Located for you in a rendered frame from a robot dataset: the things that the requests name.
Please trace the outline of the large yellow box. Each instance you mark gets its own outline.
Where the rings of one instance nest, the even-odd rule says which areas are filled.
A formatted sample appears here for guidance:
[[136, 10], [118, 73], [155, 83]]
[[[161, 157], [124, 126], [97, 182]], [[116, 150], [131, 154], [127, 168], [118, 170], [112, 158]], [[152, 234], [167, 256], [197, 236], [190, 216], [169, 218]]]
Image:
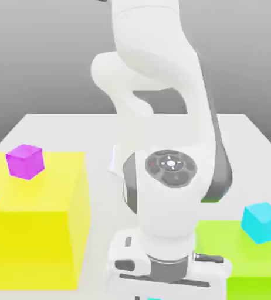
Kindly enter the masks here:
[[45, 152], [31, 180], [0, 152], [0, 290], [76, 289], [90, 227], [85, 154]]

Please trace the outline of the large green box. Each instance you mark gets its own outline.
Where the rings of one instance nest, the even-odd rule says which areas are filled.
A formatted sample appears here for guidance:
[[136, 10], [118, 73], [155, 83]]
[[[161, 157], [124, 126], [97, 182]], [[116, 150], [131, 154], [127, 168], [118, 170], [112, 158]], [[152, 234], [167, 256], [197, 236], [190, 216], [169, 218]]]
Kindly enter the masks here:
[[239, 221], [200, 221], [196, 252], [232, 263], [227, 300], [271, 300], [271, 241], [256, 244]]

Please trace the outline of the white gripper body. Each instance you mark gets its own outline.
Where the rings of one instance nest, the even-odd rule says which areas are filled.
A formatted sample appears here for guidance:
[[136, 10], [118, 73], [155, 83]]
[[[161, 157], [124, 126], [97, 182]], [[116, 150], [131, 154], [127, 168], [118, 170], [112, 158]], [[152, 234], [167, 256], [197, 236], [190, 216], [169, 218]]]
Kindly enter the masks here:
[[174, 283], [150, 280], [146, 276], [120, 275], [106, 267], [104, 284], [107, 292], [123, 300], [227, 300], [227, 279], [232, 263], [194, 261], [187, 276]]

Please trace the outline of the small purple cube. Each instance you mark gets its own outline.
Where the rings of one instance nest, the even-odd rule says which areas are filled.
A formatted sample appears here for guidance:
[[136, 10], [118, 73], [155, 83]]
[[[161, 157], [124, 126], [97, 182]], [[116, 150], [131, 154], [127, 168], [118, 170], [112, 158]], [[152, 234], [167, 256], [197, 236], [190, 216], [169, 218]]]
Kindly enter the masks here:
[[45, 169], [42, 148], [22, 144], [6, 153], [9, 174], [31, 180]]

